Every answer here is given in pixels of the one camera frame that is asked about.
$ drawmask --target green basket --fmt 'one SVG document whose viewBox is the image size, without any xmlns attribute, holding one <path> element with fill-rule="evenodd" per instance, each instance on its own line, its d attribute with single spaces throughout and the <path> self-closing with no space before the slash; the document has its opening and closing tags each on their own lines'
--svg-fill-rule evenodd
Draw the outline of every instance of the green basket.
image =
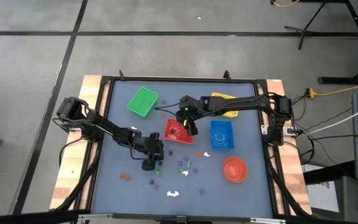
<svg viewBox="0 0 358 224">
<path fill-rule="evenodd" d="M 131 102 L 129 102 L 127 108 L 145 118 L 153 108 L 157 98 L 158 94 L 141 87 Z"/>
</svg>

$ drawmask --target blue container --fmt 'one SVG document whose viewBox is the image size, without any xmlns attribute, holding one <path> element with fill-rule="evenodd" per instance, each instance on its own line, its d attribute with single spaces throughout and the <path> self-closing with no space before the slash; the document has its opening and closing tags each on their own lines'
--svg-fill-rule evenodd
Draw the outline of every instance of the blue container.
<svg viewBox="0 0 358 224">
<path fill-rule="evenodd" d="M 211 121 L 212 149 L 234 149 L 233 127 L 231 121 Z"/>
</svg>

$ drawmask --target concrete floor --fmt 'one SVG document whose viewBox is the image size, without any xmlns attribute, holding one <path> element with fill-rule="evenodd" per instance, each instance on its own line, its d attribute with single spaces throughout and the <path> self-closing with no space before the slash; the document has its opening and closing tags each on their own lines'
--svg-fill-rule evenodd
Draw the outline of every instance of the concrete floor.
<svg viewBox="0 0 358 224">
<path fill-rule="evenodd" d="M 358 13 L 358 1 L 352 1 Z M 0 30 L 72 30 L 81 0 L 0 0 Z M 318 4 L 273 7 L 268 0 L 95 0 L 80 30 L 211 30 L 285 32 L 303 27 Z M 310 30 L 356 32 L 345 5 L 327 4 Z M 69 37 L 0 36 L 0 215 L 11 205 L 34 142 Z M 358 39 L 283 37 L 78 37 L 57 105 L 78 96 L 83 75 L 221 77 L 282 79 L 294 98 L 312 87 L 328 92 L 345 86 L 319 85 L 319 76 L 350 77 L 358 72 Z M 351 92 L 307 100 L 299 121 L 311 126 L 350 108 Z M 302 103 L 295 106 L 299 117 Z M 345 123 L 315 137 L 352 133 Z M 58 153 L 67 135 L 53 124 L 27 197 L 24 212 L 49 208 L 58 173 Z M 353 159 L 352 139 L 321 141 L 336 162 Z M 298 139 L 301 152 L 310 148 Z M 320 146 L 313 159 L 331 165 Z"/>
</svg>

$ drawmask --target white cable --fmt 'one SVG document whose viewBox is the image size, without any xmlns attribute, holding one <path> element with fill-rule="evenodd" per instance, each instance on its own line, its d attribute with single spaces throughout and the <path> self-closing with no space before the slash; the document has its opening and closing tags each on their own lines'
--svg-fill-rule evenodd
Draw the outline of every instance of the white cable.
<svg viewBox="0 0 358 224">
<path fill-rule="evenodd" d="M 313 133 L 316 133 L 316 132 L 318 132 L 318 131 L 322 131 L 322 130 L 327 129 L 327 128 L 331 128 L 331 127 L 333 127 L 333 126 L 335 126 L 335 125 L 337 125 L 337 124 L 341 124 L 341 123 L 347 121 L 348 119 L 351 119 L 351 118 L 353 118 L 353 117 L 355 117 L 355 116 L 357 116 L 357 115 L 358 115 L 358 112 L 355 113 L 354 115 L 352 115 L 352 116 L 346 118 L 346 119 L 343 119 L 342 121 L 338 121 L 338 122 L 335 123 L 335 124 L 332 124 L 332 125 L 329 125 L 329 126 L 326 126 L 326 127 L 320 128 L 320 129 L 317 129 L 316 131 L 312 131 L 312 132 L 306 134 L 306 136 L 308 136 L 308 135 L 310 135 L 310 134 L 313 134 Z"/>
</svg>

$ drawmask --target yellow object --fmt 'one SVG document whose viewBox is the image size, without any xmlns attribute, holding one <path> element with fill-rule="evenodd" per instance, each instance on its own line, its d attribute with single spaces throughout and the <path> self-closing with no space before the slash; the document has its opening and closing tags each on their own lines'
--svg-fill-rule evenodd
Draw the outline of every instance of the yellow object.
<svg viewBox="0 0 358 224">
<path fill-rule="evenodd" d="M 292 6 L 293 4 L 295 4 L 295 3 L 299 2 L 299 1 L 301 1 L 301 0 L 297 0 L 297 1 L 295 1 L 293 3 L 290 3 L 290 4 L 287 4 L 287 5 L 280 5 L 280 4 L 277 4 L 276 2 L 273 2 L 273 4 L 275 4 L 278 7 L 288 7 L 288 6 Z"/>
<path fill-rule="evenodd" d="M 211 96 L 220 96 L 220 97 L 223 97 L 225 99 L 234 99 L 234 98 L 236 98 L 234 96 L 229 96 L 229 95 L 225 95 L 225 94 L 221 94 L 221 93 L 212 93 Z M 233 117 L 236 117 L 238 115 L 239 115 L 238 111 L 229 111 L 229 112 L 225 113 L 222 116 L 225 116 L 225 117 L 228 117 L 228 118 L 233 118 Z"/>
<path fill-rule="evenodd" d="M 334 91 L 334 92 L 330 92 L 330 93 L 317 93 L 317 92 L 313 91 L 312 88 L 309 88 L 310 89 L 310 98 L 313 99 L 315 96 L 328 96 L 328 95 L 332 95 L 332 94 L 336 94 L 336 93 L 342 93 L 342 92 L 345 92 L 345 91 L 348 91 L 348 90 L 354 90 L 356 88 L 358 88 L 358 86 L 345 88 L 343 90 L 338 90 L 338 91 Z"/>
</svg>

